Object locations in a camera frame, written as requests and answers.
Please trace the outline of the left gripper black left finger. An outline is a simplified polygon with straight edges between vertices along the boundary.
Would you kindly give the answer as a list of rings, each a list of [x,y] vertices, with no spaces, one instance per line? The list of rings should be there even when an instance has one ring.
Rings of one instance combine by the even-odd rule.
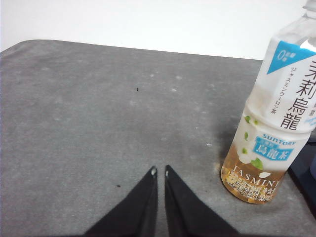
[[[153,237],[158,214],[158,171],[151,167],[128,195],[85,237]]]

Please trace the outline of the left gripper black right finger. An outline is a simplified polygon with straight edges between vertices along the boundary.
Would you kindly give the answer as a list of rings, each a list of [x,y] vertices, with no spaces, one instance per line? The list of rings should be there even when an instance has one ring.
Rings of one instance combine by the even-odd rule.
[[[238,236],[238,231],[204,204],[170,165],[165,167],[164,192],[170,237]]]

